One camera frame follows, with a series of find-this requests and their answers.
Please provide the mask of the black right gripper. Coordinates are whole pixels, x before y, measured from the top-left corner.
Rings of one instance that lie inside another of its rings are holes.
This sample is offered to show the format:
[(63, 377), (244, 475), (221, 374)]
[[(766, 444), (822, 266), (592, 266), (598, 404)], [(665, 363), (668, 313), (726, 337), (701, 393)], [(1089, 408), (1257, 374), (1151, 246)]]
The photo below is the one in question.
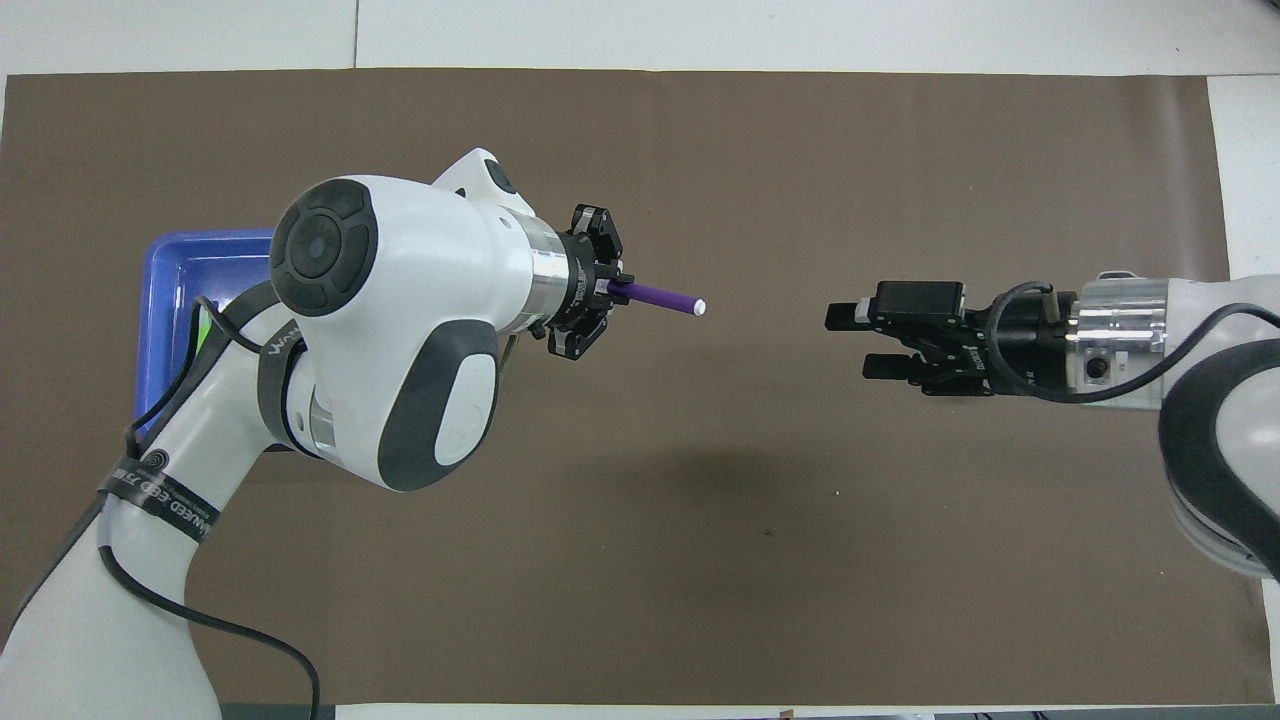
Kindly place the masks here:
[(960, 282), (882, 281), (873, 299), (829, 304), (826, 329), (899, 340), (909, 354), (868, 354), (863, 377), (908, 382), (929, 396), (1012, 395), (1012, 384), (989, 366), (992, 346), (1020, 378), (1068, 389), (1068, 314), (1075, 293), (1019, 293), (993, 332), (987, 328), (989, 310), (966, 309), (964, 299)]

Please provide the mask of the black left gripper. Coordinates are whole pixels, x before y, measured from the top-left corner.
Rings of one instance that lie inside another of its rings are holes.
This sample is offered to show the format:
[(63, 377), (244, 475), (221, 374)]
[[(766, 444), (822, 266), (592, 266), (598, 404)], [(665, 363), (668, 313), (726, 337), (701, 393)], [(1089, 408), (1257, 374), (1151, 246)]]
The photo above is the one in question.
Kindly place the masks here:
[(545, 324), (548, 351), (579, 360), (608, 327), (613, 299), (598, 297), (599, 281), (634, 283), (622, 265), (623, 245), (607, 208), (579, 204), (570, 234), (559, 234), (568, 258), (570, 279), (559, 311)]

